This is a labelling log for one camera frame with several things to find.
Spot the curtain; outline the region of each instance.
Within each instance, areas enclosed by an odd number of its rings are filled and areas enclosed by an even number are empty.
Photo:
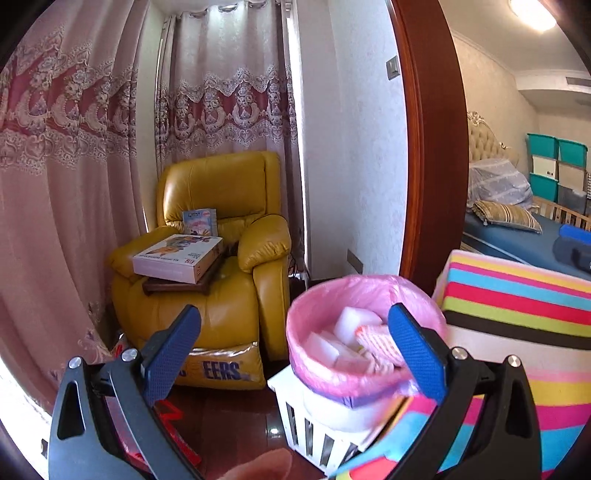
[[[285,5],[239,1],[164,24],[158,69],[157,171],[215,154],[281,159],[282,213],[303,267],[303,198]]]
[[[57,0],[0,76],[0,356],[50,411],[102,362],[105,259],[145,231],[135,155],[147,0]]]

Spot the floor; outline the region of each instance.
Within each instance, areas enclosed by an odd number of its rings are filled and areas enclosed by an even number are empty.
[[[198,469],[206,480],[216,480],[269,450],[287,448],[275,394],[269,388],[228,391],[173,387],[168,400],[184,412],[184,419],[173,425],[202,457]],[[323,477],[320,470],[293,452],[288,480]]]

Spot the wooden door frame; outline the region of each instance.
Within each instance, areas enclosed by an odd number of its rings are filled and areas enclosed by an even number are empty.
[[[462,73],[438,0],[386,0],[408,124],[408,197],[400,275],[428,294],[460,247],[469,140]]]

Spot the wall outlet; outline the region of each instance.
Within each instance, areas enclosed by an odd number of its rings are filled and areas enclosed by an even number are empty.
[[[359,274],[363,274],[363,264],[361,260],[357,258],[351,250],[347,250],[347,262],[351,267],[355,269],[355,271]]]

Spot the hand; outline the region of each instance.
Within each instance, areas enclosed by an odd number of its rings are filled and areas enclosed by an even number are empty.
[[[272,450],[252,462],[238,465],[219,480],[285,480],[290,470],[291,452]]]

